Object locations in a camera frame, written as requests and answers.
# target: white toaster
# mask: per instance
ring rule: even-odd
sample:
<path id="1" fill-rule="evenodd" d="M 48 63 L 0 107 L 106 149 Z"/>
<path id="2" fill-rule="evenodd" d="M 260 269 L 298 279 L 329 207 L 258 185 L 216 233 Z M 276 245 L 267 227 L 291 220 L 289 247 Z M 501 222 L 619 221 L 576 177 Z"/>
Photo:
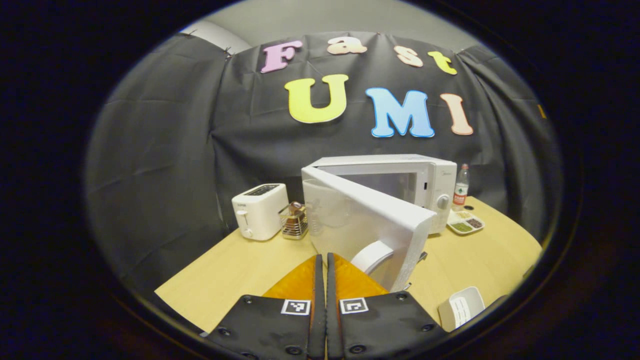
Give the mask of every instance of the white toaster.
<path id="1" fill-rule="evenodd" d="M 278 213 L 289 204 L 284 184 L 262 184 L 231 199 L 238 228 L 248 239 L 265 241 L 280 230 Z"/>

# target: wooden table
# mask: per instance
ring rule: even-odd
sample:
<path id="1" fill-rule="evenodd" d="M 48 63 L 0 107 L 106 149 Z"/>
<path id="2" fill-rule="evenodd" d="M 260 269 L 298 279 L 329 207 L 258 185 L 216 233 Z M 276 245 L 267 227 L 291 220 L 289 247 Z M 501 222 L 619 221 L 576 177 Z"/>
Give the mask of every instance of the wooden table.
<path id="1" fill-rule="evenodd" d="M 460 236 L 448 227 L 427 239 L 408 291 L 440 321 L 438 306 L 469 286 L 489 306 L 513 291 L 538 260 L 540 244 L 518 224 L 473 197 L 471 213 L 485 228 Z M 280 233 L 268 241 L 243 238 L 238 230 L 204 253 L 156 290 L 169 306 L 211 332 L 244 294 L 262 295 L 304 260 L 316 255 L 309 236 L 288 240 Z"/>

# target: microwave control knob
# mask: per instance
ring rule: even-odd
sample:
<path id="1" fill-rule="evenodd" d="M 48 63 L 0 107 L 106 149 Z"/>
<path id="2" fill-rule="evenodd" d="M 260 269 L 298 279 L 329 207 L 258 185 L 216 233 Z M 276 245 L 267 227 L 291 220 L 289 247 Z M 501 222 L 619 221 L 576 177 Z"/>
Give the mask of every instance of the microwave control knob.
<path id="1" fill-rule="evenodd" d="M 449 204 L 449 196 L 448 195 L 441 195 L 438 198 L 438 207 L 440 209 L 446 209 L 447 205 Z"/>

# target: plastic bottle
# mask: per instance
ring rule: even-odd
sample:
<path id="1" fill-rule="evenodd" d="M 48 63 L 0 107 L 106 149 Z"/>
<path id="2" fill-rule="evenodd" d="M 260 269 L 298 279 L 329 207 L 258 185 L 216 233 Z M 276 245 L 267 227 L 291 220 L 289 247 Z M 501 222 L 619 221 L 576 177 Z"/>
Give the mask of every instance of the plastic bottle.
<path id="1" fill-rule="evenodd" d="M 462 211 L 467 199 L 469 190 L 469 165 L 462 164 L 458 178 L 456 179 L 456 189 L 453 194 L 453 211 Z"/>

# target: letter m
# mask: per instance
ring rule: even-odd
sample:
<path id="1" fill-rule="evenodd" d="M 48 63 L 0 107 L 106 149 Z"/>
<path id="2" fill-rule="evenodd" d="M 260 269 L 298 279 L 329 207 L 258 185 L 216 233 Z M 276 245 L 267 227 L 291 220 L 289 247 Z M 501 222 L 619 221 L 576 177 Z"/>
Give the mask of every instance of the letter m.
<path id="1" fill-rule="evenodd" d="M 405 135 L 412 122 L 409 133 L 418 138 L 430 138 L 435 134 L 427 114 L 427 94 L 411 90 L 406 93 L 404 103 L 400 103 L 385 88 L 369 88 L 365 94 L 373 100 L 376 112 L 376 127 L 371 134 L 376 138 L 388 138 L 394 135 L 391 122 L 400 135 Z"/>

